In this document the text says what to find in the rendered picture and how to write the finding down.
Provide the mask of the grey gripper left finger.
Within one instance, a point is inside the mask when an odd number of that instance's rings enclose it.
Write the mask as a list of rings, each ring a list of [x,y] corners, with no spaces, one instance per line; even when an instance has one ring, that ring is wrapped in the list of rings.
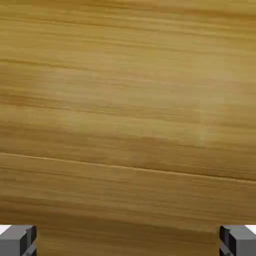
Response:
[[[37,256],[35,225],[0,225],[0,256]]]

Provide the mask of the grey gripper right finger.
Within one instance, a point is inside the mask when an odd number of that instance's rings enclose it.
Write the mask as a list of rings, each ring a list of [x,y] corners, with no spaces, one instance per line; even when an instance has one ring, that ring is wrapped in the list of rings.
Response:
[[[256,256],[256,225],[221,225],[219,256]]]

